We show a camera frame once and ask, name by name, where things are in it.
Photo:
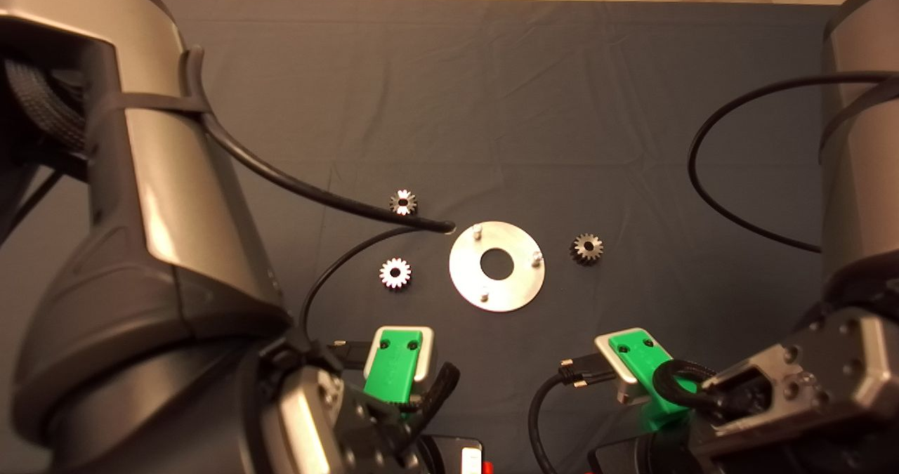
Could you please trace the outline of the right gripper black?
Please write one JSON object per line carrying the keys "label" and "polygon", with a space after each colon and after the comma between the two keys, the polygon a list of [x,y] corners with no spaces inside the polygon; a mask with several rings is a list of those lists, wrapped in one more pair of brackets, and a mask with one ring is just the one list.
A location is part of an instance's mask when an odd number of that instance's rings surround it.
{"label": "right gripper black", "polygon": [[593,449],[594,473],[701,473],[687,440],[642,435]]}

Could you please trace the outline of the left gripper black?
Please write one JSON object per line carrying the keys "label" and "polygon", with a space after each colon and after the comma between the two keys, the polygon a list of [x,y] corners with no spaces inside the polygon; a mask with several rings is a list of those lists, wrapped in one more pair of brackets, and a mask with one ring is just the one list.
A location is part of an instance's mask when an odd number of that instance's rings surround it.
{"label": "left gripper black", "polygon": [[425,435],[419,440],[429,473],[494,474],[491,462],[485,462],[484,445],[478,439],[447,435]]}

